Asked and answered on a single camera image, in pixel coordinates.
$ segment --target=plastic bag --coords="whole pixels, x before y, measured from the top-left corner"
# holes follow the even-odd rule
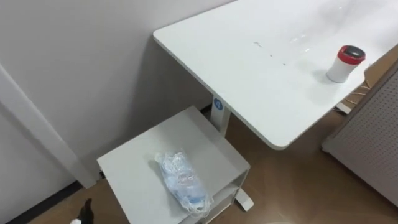
[[[205,217],[210,211],[213,198],[203,187],[183,152],[166,152],[157,154],[155,160],[159,163],[167,188],[196,217]]]

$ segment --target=wooden floor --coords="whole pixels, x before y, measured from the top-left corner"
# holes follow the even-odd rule
[[[331,112],[288,149],[273,151],[231,117],[227,139],[251,165],[243,189],[254,207],[243,212],[233,205],[212,224],[397,224],[398,208],[320,150],[322,140],[342,120]],[[95,224],[128,223],[106,180],[80,190],[31,223],[69,223],[88,197],[93,199]]]

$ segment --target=red lid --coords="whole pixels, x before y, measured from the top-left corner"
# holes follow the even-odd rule
[[[366,58],[366,54],[358,47],[345,45],[340,48],[337,57],[349,65],[359,65]]]

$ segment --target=white cup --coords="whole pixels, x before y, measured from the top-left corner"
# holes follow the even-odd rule
[[[350,73],[365,60],[365,56],[365,52],[358,47],[342,46],[326,76],[333,82],[345,82]]]

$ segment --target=gray pegboard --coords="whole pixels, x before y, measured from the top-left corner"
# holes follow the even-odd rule
[[[398,206],[398,72],[325,145]]]

